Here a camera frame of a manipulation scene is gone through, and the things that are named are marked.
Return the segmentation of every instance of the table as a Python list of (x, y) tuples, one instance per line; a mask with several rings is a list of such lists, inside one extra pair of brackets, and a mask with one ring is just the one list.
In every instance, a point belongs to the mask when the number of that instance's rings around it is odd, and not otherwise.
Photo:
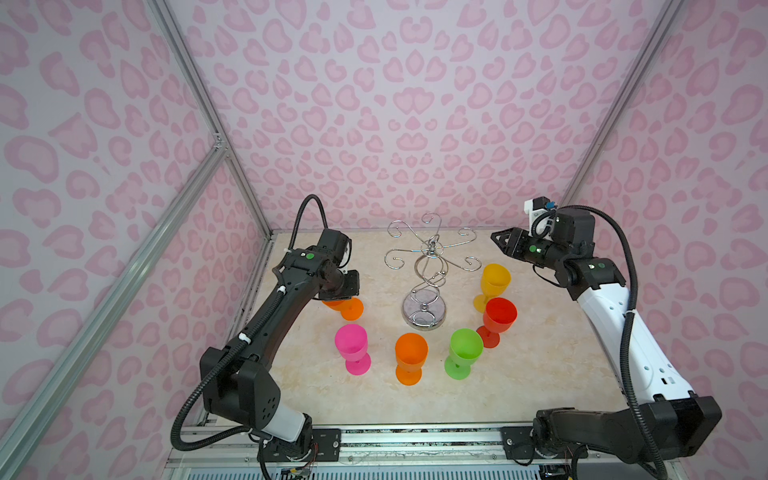
[[(503, 255), (490, 239), (491, 230), (478, 230), (475, 242), (448, 249), (445, 255), (456, 263), (471, 255), (483, 265), (500, 263), (509, 269), (512, 282), (502, 296), (517, 306), (517, 321), (502, 333), (499, 346), (483, 352), (467, 379), (448, 377), (443, 362), (451, 334), (482, 325), (482, 314), (472, 306), (481, 292), (482, 269), (468, 273), (451, 267), (440, 289), (447, 307), (445, 322), (419, 332), (429, 344), (422, 380), (415, 386), (401, 385), (395, 377), (395, 342), (404, 333), (416, 332), (402, 318), (401, 305), (421, 281), (412, 268), (418, 254), (405, 253), (401, 270), (389, 269), (384, 254), (393, 247), (413, 248), (418, 241), (410, 233), (392, 238), (385, 230), (344, 233), (353, 240), (349, 268), (360, 272), (359, 298), (365, 312), (356, 322), (368, 332), (371, 369), (363, 376), (346, 371), (333, 337), (347, 322), (312, 301), (288, 332), (270, 371), (282, 390), (281, 402), (311, 415), (315, 425), (530, 422), (539, 409), (626, 408), (578, 304), (565, 290), (536, 277), (530, 264)], [(296, 246), (308, 247), (318, 238), (319, 233), (300, 233)], [(460, 238), (455, 230), (441, 231), (444, 244)], [(279, 263), (289, 240), (290, 233), (276, 236), (254, 312), (276, 284), (270, 269)]]

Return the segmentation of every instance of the metal post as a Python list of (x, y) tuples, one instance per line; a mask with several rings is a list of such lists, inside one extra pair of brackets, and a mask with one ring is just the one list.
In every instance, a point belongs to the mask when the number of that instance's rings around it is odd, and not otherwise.
[(251, 210), (252, 215), (256, 218), (262, 235), (269, 238), (272, 234), (269, 223), (266, 221), (259, 202), (256, 197), (256, 193), (253, 191), (248, 178), (246, 177), (245, 170), (234, 150), (231, 148), (232, 142), (227, 136), (227, 131), (219, 118), (219, 114), (216, 112), (213, 101), (210, 99), (208, 90), (205, 88), (203, 79), (200, 76), (200, 72), (197, 71), (192, 55), (187, 48), (187, 43), (184, 41), (184, 35), (181, 33), (178, 22), (174, 16), (173, 11), (166, 0), (147, 0), (154, 17), (157, 20), (157, 25), (163, 32), (163, 35), (173, 52), (179, 67), (181, 68), (184, 78), (190, 85), (192, 95), (197, 100), (197, 104), (200, 105), (200, 112), (205, 117), (206, 123), (211, 134), (220, 142), (225, 150), (232, 151), (232, 154), (227, 158), (227, 165), (229, 166), (232, 174), (237, 183), (237, 187), (240, 188), (243, 197), (246, 200), (246, 204)]
[(669, 38), (675, 18), (682, 12), (685, 2), (686, 0), (667, 0), (666, 3), (664, 3), (664, 6), (661, 8), (661, 13), (659, 13), (655, 23), (650, 28), (650, 34), (646, 37), (643, 47), (637, 54), (632, 67), (627, 73), (624, 83), (621, 85), (621, 89), (616, 95), (614, 103), (611, 104), (611, 108), (608, 110), (608, 115), (606, 115), (605, 120), (603, 120), (600, 128), (598, 128), (598, 132), (587, 149), (587, 154), (584, 156), (584, 160), (581, 162), (579, 169), (568, 184), (568, 188), (566, 189), (561, 202), (562, 205), (569, 205), (576, 198), (576, 194), (578, 193), (579, 188), (581, 188), (581, 183), (586, 178), (592, 166), (597, 163), (600, 153), (603, 151), (605, 140), (618, 125), (622, 114), (630, 106), (632, 98), (643, 83), (646, 74), (661, 53), (661, 49)]
[(0, 446), (0, 480), (12, 480), (24, 468), (227, 154), (223, 148), (214, 148), (208, 153), (35, 396), (18, 414)]

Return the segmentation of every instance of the silver wire stand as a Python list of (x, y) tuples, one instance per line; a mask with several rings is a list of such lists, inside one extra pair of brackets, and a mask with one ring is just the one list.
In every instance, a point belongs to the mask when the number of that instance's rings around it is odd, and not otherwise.
[[(451, 260), (444, 258), (443, 253), (446, 248), (458, 247), (475, 241), (477, 233), (471, 228), (463, 227), (458, 230), (461, 237), (472, 237), (458, 243), (443, 245), (440, 243), (440, 228), (442, 227), (442, 218), (434, 213), (427, 212), (422, 215), (421, 221), (429, 225), (435, 218), (438, 220), (437, 230), (428, 239), (424, 239), (416, 233), (410, 225), (403, 220), (395, 220), (387, 227), (387, 233), (391, 237), (400, 238), (402, 232), (400, 227), (407, 227), (411, 233), (419, 239), (418, 249), (406, 250), (393, 248), (384, 254), (384, 263), (392, 270), (400, 270), (406, 264), (406, 261), (398, 257), (394, 252), (419, 253), (419, 257), (413, 264), (413, 271), (422, 282), (414, 286), (402, 301), (402, 317), (410, 326), (417, 330), (426, 331), (436, 329), (445, 321), (445, 301), (440, 296), (440, 287), (445, 285), (445, 278), (448, 275), (450, 265), (455, 266), (465, 272), (474, 272), (482, 266), (482, 262), (476, 257), (464, 257), (468, 266), (461, 266)], [(429, 268), (429, 261), (437, 260), (438, 269), (432, 273)]]

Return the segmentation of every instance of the pink heart patterned wall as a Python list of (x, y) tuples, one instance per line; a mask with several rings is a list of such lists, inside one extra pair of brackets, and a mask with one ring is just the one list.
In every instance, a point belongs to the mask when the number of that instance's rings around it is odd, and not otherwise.
[[(662, 2), (170, 2), (273, 228), (559, 198)], [(303, 227), (318, 227), (308, 210)]]
[(0, 12), (2, 435), (212, 138), (141, 0)]
[(691, 480), (768, 478), (766, 25), (765, 1), (690, 2), (579, 201), (620, 221), (648, 328), (723, 410)]
[(19, 478), (158, 478), (200, 356), (228, 340), (262, 245), (222, 165)]

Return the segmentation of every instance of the cup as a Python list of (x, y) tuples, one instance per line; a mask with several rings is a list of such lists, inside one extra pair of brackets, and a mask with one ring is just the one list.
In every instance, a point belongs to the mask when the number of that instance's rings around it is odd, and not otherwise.
[(517, 318), (518, 308), (514, 303), (501, 297), (490, 299), (482, 314), (483, 326), (477, 329), (483, 346), (495, 348), (501, 340), (499, 333), (506, 332)]
[(352, 322), (362, 316), (364, 310), (362, 300), (357, 297), (353, 297), (349, 300), (335, 300), (332, 302), (323, 302), (331, 310), (335, 310), (341, 313), (344, 320)]
[(480, 313), (484, 313), (485, 305), (488, 301), (504, 293), (504, 290), (507, 289), (511, 281), (512, 275), (503, 266), (498, 263), (486, 265), (480, 279), (480, 290), (482, 290), (483, 294), (477, 295), (472, 302), (475, 305), (475, 309)]
[(473, 329), (458, 329), (451, 335), (449, 356), (445, 359), (445, 373), (452, 379), (463, 380), (472, 371), (470, 365), (482, 354), (482, 338)]
[(395, 376), (403, 385), (415, 385), (422, 379), (422, 367), (427, 360), (429, 346), (418, 333), (406, 333), (395, 343), (397, 368)]
[(371, 368), (366, 329), (356, 323), (345, 325), (336, 332), (333, 342), (342, 358), (346, 360), (347, 372), (362, 375)]

